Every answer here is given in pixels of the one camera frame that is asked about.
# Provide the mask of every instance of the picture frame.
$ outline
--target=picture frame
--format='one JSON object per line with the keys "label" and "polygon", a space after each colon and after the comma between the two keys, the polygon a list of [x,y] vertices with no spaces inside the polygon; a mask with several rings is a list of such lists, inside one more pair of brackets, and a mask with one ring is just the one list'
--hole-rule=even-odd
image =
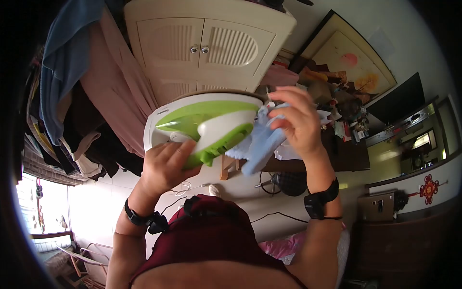
{"label": "picture frame", "polygon": [[361,99],[363,105],[397,84],[372,46],[334,10],[327,13],[308,37],[292,59],[289,70],[300,75],[302,85],[306,85],[304,79],[310,74],[310,79],[318,78],[335,85]]}

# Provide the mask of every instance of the person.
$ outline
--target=person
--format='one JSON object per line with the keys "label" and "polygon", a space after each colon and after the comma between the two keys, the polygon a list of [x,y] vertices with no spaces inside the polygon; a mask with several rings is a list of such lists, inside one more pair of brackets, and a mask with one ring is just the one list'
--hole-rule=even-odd
{"label": "person", "polygon": [[[277,87],[272,100],[290,107],[270,112],[283,115],[272,123],[282,128],[306,166],[310,194],[324,192],[335,173],[321,143],[319,117],[306,92]],[[160,196],[199,173],[183,171],[194,141],[169,142],[147,151],[143,174],[126,201],[140,218],[153,215]],[[333,289],[337,279],[337,243],[342,231],[340,196],[324,206],[332,219],[311,219],[306,238],[290,265],[261,250],[244,210],[218,197],[199,195],[180,209],[162,232],[146,260],[146,225],[133,224],[122,210],[114,232],[106,287],[112,288],[310,288]]]}

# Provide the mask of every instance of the window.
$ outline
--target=window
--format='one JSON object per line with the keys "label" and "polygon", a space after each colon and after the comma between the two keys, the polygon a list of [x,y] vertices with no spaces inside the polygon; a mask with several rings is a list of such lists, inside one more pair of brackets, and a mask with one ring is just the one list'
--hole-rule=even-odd
{"label": "window", "polygon": [[415,142],[414,142],[414,144],[412,146],[412,149],[421,147],[421,146],[425,145],[426,143],[430,144],[432,149],[437,147],[436,140],[435,140],[435,133],[433,132],[433,130],[430,130],[429,132],[419,136],[415,140]]}
{"label": "window", "polygon": [[[37,193],[37,185],[41,185],[42,193]],[[56,250],[56,246],[67,247],[70,244],[69,235],[46,237],[46,234],[70,232],[68,188],[26,173],[23,173],[23,179],[16,186],[27,230],[39,252]]]}

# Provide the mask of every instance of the foot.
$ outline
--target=foot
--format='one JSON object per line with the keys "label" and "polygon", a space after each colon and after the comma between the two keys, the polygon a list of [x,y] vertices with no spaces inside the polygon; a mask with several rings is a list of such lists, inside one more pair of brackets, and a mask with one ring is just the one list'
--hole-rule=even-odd
{"label": "foot", "polygon": [[218,187],[215,186],[214,184],[210,184],[208,186],[208,193],[211,196],[220,197],[220,191],[218,190]]}

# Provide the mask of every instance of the blue cloth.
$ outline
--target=blue cloth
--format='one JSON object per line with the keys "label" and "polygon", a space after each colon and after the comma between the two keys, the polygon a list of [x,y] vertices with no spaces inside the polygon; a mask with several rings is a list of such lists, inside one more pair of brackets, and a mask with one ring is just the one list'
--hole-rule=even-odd
{"label": "blue cloth", "polygon": [[257,121],[250,135],[225,153],[225,155],[235,159],[247,160],[242,166],[242,174],[245,176],[261,171],[275,149],[286,140],[286,135],[282,129],[270,128],[275,119],[284,117],[281,115],[269,119],[267,115],[271,110],[287,106],[289,106],[288,103],[274,108],[262,106],[257,112]]}
{"label": "blue cloth", "polygon": [[40,76],[40,118],[56,146],[64,130],[56,106],[88,69],[88,25],[101,18],[103,7],[103,0],[69,0],[48,31]]}

